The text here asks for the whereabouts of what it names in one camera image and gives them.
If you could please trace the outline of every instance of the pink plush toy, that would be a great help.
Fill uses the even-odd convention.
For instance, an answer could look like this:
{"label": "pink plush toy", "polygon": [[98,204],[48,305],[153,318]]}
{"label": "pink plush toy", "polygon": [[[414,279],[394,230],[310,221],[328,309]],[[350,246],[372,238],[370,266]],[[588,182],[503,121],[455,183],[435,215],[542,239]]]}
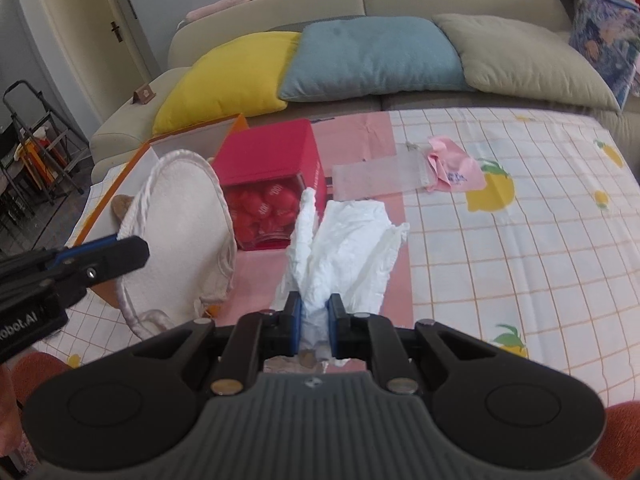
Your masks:
{"label": "pink plush toy", "polygon": [[187,14],[183,22],[180,22],[180,24],[195,22],[200,18],[204,18],[205,16],[209,16],[210,14],[213,14],[215,12],[220,12],[220,10],[225,10],[225,9],[228,9],[229,7],[234,7],[239,4],[244,4],[245,2],[248,2],[248,1],[251,1],[251,0],[219,0],[214,4],[192,10]]}

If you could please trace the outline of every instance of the yellow pillow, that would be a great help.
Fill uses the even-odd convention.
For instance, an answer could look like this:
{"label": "yellow pillow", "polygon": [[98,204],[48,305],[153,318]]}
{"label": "yellow pillow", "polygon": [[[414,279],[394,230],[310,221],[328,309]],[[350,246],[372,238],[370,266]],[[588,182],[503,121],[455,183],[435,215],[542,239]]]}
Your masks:
{"label": "yellow pillow", "polygon": [[244,114],[284,110],[278,87],[298,47],[299,32],[257,32],[207,52],[160,107],[153,134]]}

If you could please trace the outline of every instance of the cardboard box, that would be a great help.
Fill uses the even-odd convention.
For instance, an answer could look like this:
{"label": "cardboard box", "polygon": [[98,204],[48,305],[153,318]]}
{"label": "cardboard box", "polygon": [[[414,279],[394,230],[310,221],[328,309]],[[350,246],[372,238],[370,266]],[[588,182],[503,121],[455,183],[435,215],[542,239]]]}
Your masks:
{"label": "cardboard box", "polygon": [[[119,231],[120,224],[111,211],[111,200],[118,194],[136,195],[162,156],[174,150],[184,149],[196,152],[203,158],[210,158],[218,153],[228,134],[240,132],[248,127],[244,116],[240,115],[229,120],[154,137],[145,142],[98,202],[80,231],[74,246],[113,235]],[[111,306],[118,307],[113,280],[93,286],[92,291]]]}
{"label": "cardboard box", "polygon": [[318,214],[324,211],[326,184],[309,120],[229,136],[212,166],[243,250],[287,247],[307,187],[316,190]]}

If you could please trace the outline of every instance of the gray ribbed surface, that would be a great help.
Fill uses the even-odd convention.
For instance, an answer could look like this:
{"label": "gray ribbed surface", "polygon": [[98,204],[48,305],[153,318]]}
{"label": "gray ribbed surface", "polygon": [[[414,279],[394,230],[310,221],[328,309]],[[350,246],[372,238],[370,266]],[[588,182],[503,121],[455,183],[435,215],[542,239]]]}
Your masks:
{"label": "gray ribbed surface", "polygon": [[[322,381],[317,386],[307,385],[317,379]],[[441,436],[419,399],[384,392],[368,372],[360,372],[261,374],[247,393],[212,400],[183,442],[146,465],[101,474],[44,465],[29,478],[604,480],[606,476],[587,460],[538,473],[478,462]]]}

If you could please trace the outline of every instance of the door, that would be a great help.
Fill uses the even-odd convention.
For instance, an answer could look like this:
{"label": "door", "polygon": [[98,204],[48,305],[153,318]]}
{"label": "door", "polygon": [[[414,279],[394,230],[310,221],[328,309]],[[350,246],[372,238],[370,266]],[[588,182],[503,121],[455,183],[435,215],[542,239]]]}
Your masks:
{"label": "door", "polygon": [[105,121],[149,79],[124,20],[113,0],[43,1],[77,79]]}

